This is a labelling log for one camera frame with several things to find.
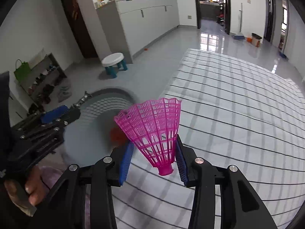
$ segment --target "plaid cloth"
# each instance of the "plaid cloth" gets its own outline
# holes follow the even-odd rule
[[[284,229],[305,199],[304,97],[270,71],[226,55],[189,49],[164,97],[182,100],[179,135],[215,166],[236,165]],[[187,228],[194,189],[136,150],[122,188],[113,188],[118,228]],[[220,228],[216,186],[215,228]]]

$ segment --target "teal stool leg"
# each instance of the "teal stool leg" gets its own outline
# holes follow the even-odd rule
[[[108,67],[108,68],[109,68],[109,70],[110,70],[110,73],[111,73],[111,75],[112,75],[112,78],[116,78],[116,74],[115,74],[115,72],[114,72],[113,67],[110,66],[110,67]]]
[[[127,69],[127,65],[126,65],[125,59],[123,59],[123,60],[121,61],[121,63],[122,63],[122,65],[123,65],[123,70],[128,70],[128,69]]]
[[[105,67],[105,70],[106,70],[107,75],[110,75],[110,74],[111,74],[108,67]]]

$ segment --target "tiled floor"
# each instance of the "tiled floor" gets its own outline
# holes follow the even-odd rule
[[[133,91],[140,101],[158,98],[170,77],[178,69],[180,60],[188,48],[209,50],[246,60],[273,70],[283,78],[291,78],[304,92],[302,77],[287,60],[281,58],[276,47],[264,41],[256,48],[246,41],[234,40],[213,21],[202,21],[201,30],[180,26],[149,47],[128,65],[128,71],[119,71],[110,79],[98,59],[87,59],[71,65],[65,73],[72,82],[73,95],[60,103],[70,106],[81,98],[84,91],[93,92],[104,87],[123,87]],[[57,107],[56,92],[47,110]]]

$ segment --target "plastic stool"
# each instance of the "plastic stool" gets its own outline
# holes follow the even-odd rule
[[[111,75],[112,78],[116,78],[116,74],[112,66],[117,65],[118,68],[121,68],[121,64],[123,66],[123,70],[127,70],[124,55],[120,52],[113,53],[102,60],[102,65],[105,67],[107,75]]]

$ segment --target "wooden door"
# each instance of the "wooden door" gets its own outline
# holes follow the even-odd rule
[[[75,40],[85,59],[97,58],[98,55],[91,41],[83,16],[81,15],[77,0],[61,0],[68,23]]]

